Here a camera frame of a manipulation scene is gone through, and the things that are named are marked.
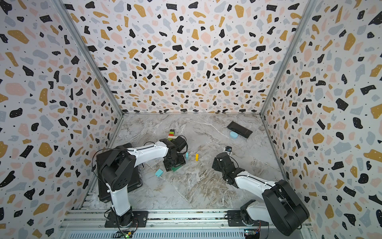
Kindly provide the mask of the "dark green long lego brick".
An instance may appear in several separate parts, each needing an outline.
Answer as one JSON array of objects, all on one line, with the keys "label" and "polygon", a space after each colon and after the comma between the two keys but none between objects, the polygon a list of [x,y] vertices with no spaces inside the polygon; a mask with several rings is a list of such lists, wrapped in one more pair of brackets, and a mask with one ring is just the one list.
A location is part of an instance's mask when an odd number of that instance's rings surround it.
[{"label": "dark green long lego brick", "polygon": [[177,171],[178,169],[180,169],[182,166],[178,166],[178,167],[172,167],[172,171],[175,172]]}]

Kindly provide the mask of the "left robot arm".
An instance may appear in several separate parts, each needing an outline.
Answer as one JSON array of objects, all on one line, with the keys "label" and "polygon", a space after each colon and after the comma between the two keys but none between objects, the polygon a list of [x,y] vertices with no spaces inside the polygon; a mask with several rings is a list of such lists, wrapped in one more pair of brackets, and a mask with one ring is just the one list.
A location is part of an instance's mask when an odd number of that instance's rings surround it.
[{"label": "left robot arm", "polygon": [[128,199],[129,188],[140,181],[139,165],[162,158],[165,170],[174,171],[186,164],[187,139],[181,135],[174,139],[161,139],[141,147],[125,144],[96,155],[96,176],[110,195],[112,206],[106,227],[129,227],[135,223],[143,227],[147,212],[134,212]]}]

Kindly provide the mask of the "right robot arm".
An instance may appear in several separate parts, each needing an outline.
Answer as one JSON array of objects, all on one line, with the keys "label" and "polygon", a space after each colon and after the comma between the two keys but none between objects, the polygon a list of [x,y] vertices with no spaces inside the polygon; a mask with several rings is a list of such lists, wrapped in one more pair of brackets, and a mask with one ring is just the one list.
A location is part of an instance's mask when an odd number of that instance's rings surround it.
[{"label": "right robot arm", "polygon": [[237,189],[246,190],[261,200],[248,201],[239,210],[229,210],[229,226],[274,225],[279,232],[290,236],[310,217],[309,211],[289,183],[267,181],[235,166],[234,159],[227,153],[218,154],[212,169],[222,173],[222,179]]}]

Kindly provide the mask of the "light blue round object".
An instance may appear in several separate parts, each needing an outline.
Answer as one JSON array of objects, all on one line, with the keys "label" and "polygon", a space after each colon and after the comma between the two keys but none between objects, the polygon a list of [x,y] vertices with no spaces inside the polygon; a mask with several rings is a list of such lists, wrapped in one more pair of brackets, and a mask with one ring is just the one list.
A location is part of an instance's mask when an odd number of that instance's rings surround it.
[{"label": "light blue round object", "polygon": [[238,133],[234,132],[234,131],[231,131],[230,132],[230,137],[233,138],[233,139],[237,139],[238,138]]}]

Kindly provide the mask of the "black flat pouch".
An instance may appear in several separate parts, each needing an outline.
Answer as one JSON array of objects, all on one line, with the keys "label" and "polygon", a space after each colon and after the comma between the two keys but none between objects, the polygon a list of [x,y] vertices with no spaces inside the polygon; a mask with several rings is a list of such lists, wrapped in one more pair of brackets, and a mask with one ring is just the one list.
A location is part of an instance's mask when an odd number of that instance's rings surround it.
[{"label": "black flat pouch", "polygon": [[239,125],[238,123],[232,121],[228,126],[227,128],[235,133],[237,133],[238,135],[244,137],[244,138],[249,138],[249,136],[253,133],[250,129],[247,129],[241,125]]}]

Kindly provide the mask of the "black case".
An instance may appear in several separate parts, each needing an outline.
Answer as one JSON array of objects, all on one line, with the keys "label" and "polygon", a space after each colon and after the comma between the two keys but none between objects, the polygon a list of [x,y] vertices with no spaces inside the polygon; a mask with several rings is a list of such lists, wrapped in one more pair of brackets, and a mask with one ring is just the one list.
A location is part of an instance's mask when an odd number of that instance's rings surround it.
[{"label": "black case", "polygon": [[[125,155],[123,152],[119,151],[120,149],[132,148],[131,143],[126,143],[120,146],[117,146],[117,150],[107,150],[96,156],[96,169],[98,180],[98,198],[101,202],[111,201],[110,193],[108,192],[109,188],[106,186],[108,183],[110,186],[119,176],[116,171],[119,168],[120,164],[125,160]],[[135,167],[134,170],[128,170],[130,173],[130,181],[127,185],[127,191],[132,192],[133,190],[141,187],[143,185],[140,170],[138,167]]]}]

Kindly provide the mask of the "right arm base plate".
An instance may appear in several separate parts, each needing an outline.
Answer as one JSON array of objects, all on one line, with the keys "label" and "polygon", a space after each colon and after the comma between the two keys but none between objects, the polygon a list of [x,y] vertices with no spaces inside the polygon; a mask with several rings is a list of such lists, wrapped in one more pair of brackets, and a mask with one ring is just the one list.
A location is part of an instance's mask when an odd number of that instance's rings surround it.
[{"label": "right arm base plate", "polygon": [[243,210],[229,210],[224,215],[230,227],[258,227],[268,226],[268,222],[253,220]]}]

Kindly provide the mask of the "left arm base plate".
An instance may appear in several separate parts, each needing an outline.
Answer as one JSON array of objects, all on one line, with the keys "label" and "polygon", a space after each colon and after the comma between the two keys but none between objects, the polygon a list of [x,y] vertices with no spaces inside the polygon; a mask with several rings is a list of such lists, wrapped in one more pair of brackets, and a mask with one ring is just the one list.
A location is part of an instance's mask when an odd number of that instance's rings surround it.
[{"label": "left arm base plate", "polygon": [[128,211],[123,216],[118,216],[111,210],[106,216],[105,228],[145,228],[148,219],[148,211]]}]

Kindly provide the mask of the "aluminium front rail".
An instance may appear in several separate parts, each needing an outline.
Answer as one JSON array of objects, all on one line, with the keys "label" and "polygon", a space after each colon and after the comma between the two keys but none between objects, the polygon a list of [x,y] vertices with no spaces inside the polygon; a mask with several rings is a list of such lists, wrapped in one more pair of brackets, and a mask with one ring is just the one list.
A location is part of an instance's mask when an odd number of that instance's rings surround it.
[{"label": "aluminium front rail", "polygon": [[130,225],[118,226],[109,211],[70,210],[59,239],[285,239],[274,224],[242,222],[233,209],[137,210]]}]

